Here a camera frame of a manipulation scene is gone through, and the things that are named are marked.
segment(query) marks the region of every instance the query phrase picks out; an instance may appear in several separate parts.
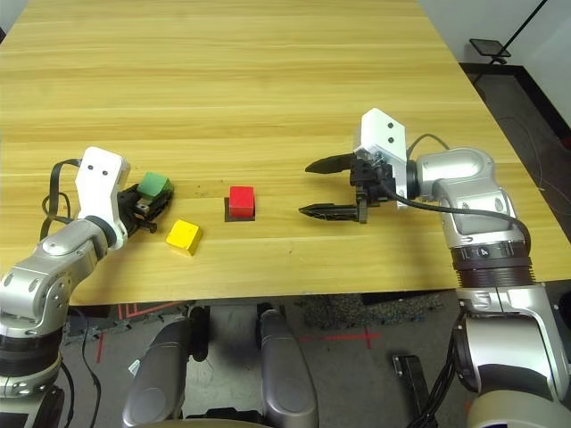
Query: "wooden table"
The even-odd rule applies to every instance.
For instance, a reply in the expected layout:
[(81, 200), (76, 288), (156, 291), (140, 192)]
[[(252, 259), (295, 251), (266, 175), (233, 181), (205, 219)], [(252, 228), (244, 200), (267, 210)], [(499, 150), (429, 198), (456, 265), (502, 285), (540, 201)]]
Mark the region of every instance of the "wooden table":
[[(52, 165), (89, 145), (127, 158), (130, 183), (152, 170), (176, 186), (158, 233), (111, 254), (73, 303), (455, 287), (434, 213), (388, 203), (363, 226), (297, 211), (353, 202), (346, 174), (303, 169), (348, 152), (372, 107), (409, 143), (433, 132), (490, 153), (537, 278), (571, 276), (558, 223), (412, 0), (32, 0), (0, 54), (3, 272), (37, 242)], [(255, 222), (224, 222), (230, 185), (255, 186)], [(177, 218), (203, 228), (193, 258), (164, 242)]]

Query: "floor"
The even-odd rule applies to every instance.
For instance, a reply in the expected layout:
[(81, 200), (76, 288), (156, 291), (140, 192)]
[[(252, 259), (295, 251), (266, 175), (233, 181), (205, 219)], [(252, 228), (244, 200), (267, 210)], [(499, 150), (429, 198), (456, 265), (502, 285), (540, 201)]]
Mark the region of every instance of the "floor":
[[(515, 79), (484, 77), (479, 86), (485, 93), (488, 108), (542, 189), (567, 236), (571, 237), (571, 191), (568, 185), (571, 153), (561, 147)], [(569, 283), (559, 282), (559, 285), (568, 286)], [(302, 309), (296, 304), (296, 298), (272, 301), (284, 305), (288, 323), (301, 339), (319, 396), (320, 426), (406, 426), (410, 416), (391, 356), (395, 353), (420, 356), (428, 384), (433, 382), (443, 362), (451, 324), (457, 315), (454, 292), (442, 292), (440, 299), (442, 306), (438, 310), (417, 317), (415, 321), (369, 325), (370, 342), (363, 338), (362, 327), (326, 331), (309, 328), (303, 322)], [(186, 415), (201, 414), (211, 407), (261, 409), (260, 360), (253, 334), (256, 302), (206, 302), (213, 303), (212, 343), (206, 361), (188, 365), (183, 408)], [(143, 355), (153, 337), (172, 319), (174, 316), (166, 316), (163, 321), (155, 318), (155, 321), (135, 325), (125, 333), (106, 334), (99, 364), (94, 364), (96, 343), (87, 344), (87, 360), (95, 367), (103, 386), (96, 426), (120, 426), (122, 405), (132, 379), (128, 367)], [(72, 343), (62, 352), (75, 383), (82, 385), (81, 391), (76, 391), (76, 415), (72, 426), (88, 426), (95, 404), (95, 389), (80, 360), (80, 346)], [(65, 385), (62, 377), (59, 384)], [(463, 426), (473, 398), (472, 393), (454, 381), (437, 414), (440, 426)]]

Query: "red cube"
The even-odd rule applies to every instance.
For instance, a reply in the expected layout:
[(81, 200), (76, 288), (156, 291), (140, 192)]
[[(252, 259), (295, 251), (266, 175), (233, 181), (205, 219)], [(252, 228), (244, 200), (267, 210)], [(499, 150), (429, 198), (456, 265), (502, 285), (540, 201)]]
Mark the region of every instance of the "red cube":
[(232, 185), (230, 186), (230, 201), (228, 203), (230, 217), (252, 218), (253, 217), (253, 187)]

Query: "yellow cube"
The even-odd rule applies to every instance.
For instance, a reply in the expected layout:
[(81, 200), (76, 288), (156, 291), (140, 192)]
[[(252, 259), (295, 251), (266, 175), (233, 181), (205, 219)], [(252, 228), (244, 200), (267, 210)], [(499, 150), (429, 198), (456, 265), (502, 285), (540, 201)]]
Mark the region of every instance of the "yellow cube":
[(167, 236), (167, 243), (194, 255), (203, 231), (200, 227), (184, 220), (177, 220)]

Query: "cube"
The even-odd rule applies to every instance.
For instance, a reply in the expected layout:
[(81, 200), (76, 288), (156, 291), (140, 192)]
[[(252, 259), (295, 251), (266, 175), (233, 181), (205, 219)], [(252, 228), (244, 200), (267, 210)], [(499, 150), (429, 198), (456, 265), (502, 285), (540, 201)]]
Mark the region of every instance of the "cube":
[(199, 226), (177, 220), (167, 236), (167, 243), (194, 256), (202, 236), (203, 232)]
[(149, 201), (153, 201), (163, 190), (171, 189), (170, 180), (154, 172), (147, 172), (137, 186), (137, 191)]
[(231, 186), (228, 209), (230, 217), (252, 218), (254, 216), (253, 187)]

